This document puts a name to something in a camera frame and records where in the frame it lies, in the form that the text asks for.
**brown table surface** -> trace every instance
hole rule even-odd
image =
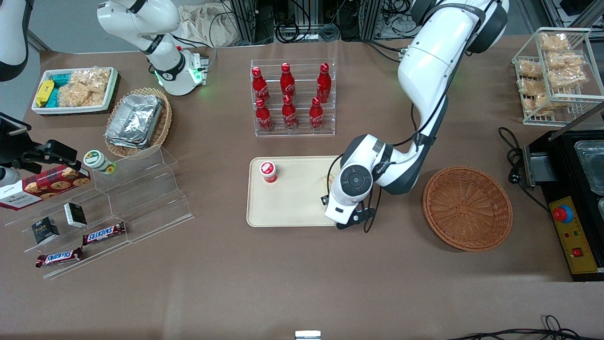
[[[387,142],[411,134],[410,102],[397,64],[361,43],[271,44],[219,50],[208,85],[174,109],[164,146],[179,161],[177,182],[195,218],[56,280],[43,280],[22,252],[19,230],[0,228],[0,334],[8,339],[446,339],[513,327],[563,327],[604,337],[604,283],[571,283],[548,214],[507,182],[507,145],[547,128],[521,124],[513,55],[528,36],[504,37],[464,58],[445,121],[408,195],[385,194],[373,229],[251,228],[248,165],[258,156],[335,155],[371,133]],[[392,42],[404,46],[404,42]],[[333,56],[337,132],[328,138],[257,139],[250,110],[251,59]],[[142,53],[42,53],[42,70],[115,67],[118,97],[158,87]],[[107,115],[39,117],[39,142],[55,138],[81,153],[105,149]],[[500,247],[460,252],[427,225],[421,196],[437,170],[466,165],[501,183],[514,224]]]

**jar lid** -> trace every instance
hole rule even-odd
[[[90,150],[84,155],[84,164],[91,167],[97,168],[105,162],[105,155],[99,150]]]
[[[275,167],[275,163],[270,162],[268,160],[266,162],[262,162],[262,164],[260,165],[260,173],[264,177],[270,177],[274,175],[276,171],[277,168]]]

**red glass bottle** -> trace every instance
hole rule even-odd
[[[260,72],[260,67],[252,67],[252,76],[254,77],[254,80],[252,80],[252,87],[256,99],[262,98],[265,103],[268,103],[271,100],[271,95],[268,93],[268,84],[262,76],[262,72]]]
[[[321,64],[321,72],[316,79],[316,95],[321,99],[321,103],[327,103],[329,94],[332,91],[332,78],[329,76],[329,64]]]
[[[292,101],[296,99],[296,82],[292,76],[291,69],[288,63],[281,64],[281,92],[292,96]]]
[[[309,115],[310,128],[313,131],[321,131],[323,129],[323,108],[321,107],[321,99],[318,96],[312,99]]]
[[[275,128],[272,124],[271,112],[265,107],[265,101],[262,98],[256,99],[256,120],[262,131],[272,131]]]
[[[283,122],[288,131],[293,131],[298,128],[298,119],[296,118],[296,108],[292,104],[292,96],[286,94],[283,96]]]

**yellow package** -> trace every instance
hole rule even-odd
[[[48,99],[50,98],[50,94],[53,92],[54,82],[52,80],[45,80],[42,82],[42,86],[38,90],[36,94],[36,104],[39,108],[46,105]]]

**red cookie box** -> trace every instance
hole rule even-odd
[[[84,169],[76,171],[65,165],[59,165],[42,171],[36,176],[36,183],[38,188],[44,188],[50,194],[61,194],[90,183],[90,175]]]
[[[29,176],[13,185],[2,187],[0,207],[20,210],[52,196],[90,183],[88,171],[75,171],[65,165]]]

